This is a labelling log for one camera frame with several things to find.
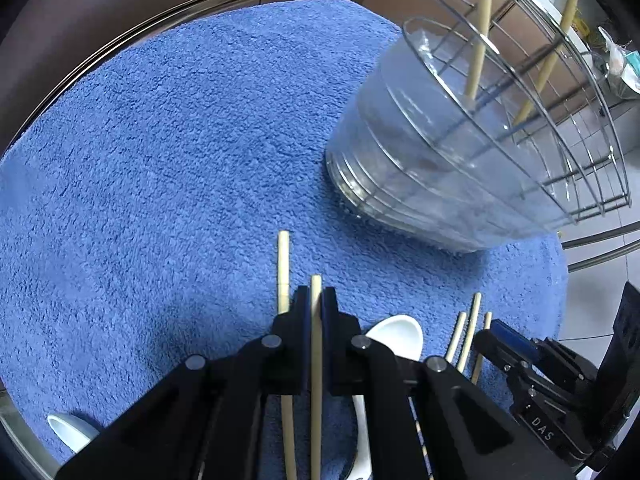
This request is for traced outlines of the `white ceramic soup spoon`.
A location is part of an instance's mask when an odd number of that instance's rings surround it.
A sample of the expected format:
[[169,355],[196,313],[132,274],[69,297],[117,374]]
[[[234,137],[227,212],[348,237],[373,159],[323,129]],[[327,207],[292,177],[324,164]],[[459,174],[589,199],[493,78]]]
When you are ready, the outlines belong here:
[[[373,326],[366,336],[385,344],[395,356],[417,361],[423,349],[423,332],[420,324],[409,315],[395,315]],[[352,470],[348,480],[367,480],[371,478],[372,465],[369,448],[366,408],[363,396],[354,396],[357,445]]]

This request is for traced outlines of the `clear plastic drip cup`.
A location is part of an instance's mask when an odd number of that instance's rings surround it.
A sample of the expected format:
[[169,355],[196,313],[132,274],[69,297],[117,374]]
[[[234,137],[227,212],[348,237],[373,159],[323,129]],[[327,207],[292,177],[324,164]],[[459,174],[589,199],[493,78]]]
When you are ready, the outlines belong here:
[[448,252],[479,252],[573,219],[560,138],[531,139],[515,121],[525,77],[488,53],[467,96],[472,52],[443,24],[405,21],[324,152],[357,214]]

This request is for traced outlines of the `light blue soup spoon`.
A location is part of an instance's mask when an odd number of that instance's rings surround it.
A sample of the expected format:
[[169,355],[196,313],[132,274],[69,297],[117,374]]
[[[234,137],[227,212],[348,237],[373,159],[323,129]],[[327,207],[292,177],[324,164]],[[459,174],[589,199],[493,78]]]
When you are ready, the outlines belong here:
[[47,422],[58,438],[74,453],[79,453],[100,434],[99,429],[72,414],[50,414]]

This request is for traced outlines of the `blue terry towel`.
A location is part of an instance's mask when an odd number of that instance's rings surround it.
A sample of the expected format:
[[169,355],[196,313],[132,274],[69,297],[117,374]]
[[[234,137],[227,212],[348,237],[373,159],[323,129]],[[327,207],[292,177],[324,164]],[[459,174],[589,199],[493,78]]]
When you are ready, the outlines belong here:
[[445,351],[458,313],[562,324],[553,236],[451,255],[357,218],[324,170],[349,98],[399,36],[347,0],[253,6],[169,29],[67,90],[1,161],[1,378],[48,425],[105,427],[190,354],[228,356],[277,312],[277,237],[371,326],[395,314]]

